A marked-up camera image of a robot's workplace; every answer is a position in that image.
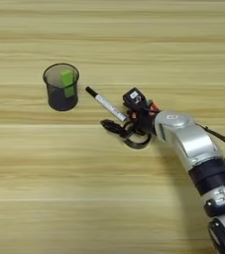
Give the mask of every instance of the table surface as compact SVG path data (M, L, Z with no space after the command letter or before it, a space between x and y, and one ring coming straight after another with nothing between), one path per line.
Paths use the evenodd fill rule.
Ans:
M42 81L61 62L81 73L68 112ZM139 87L225 135L225 1L0 0L0 254L214 253L173 151L106 133L86 85L120 109Z

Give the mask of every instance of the black cup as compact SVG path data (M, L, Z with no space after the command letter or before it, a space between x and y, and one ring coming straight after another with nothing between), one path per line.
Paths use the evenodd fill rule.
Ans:
M61 76L68 71L72 74L72 81L65 85ZM78 80L79 72L77 68L68 63L57 63L45 70L44 82L47 85L49 105L52 109L66 111L72 109L77 104Z

